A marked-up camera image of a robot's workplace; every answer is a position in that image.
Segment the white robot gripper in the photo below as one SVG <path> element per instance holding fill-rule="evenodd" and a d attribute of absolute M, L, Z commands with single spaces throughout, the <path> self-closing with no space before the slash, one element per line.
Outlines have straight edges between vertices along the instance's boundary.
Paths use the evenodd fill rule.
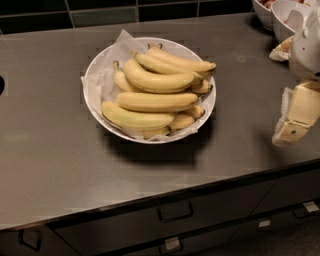
<path fill-rule="evenodd" d="M 276 46 L 269 58 L 278 62 L 289 59 L 290 71 L 302 80 L 320 80 L 320 7 L 313 9 L 295 35 Z M 294 89 L 286 87 L 272 143 L 278 147 L 297 143 L 319 118 L 319 82 L 306 81 Z"/>

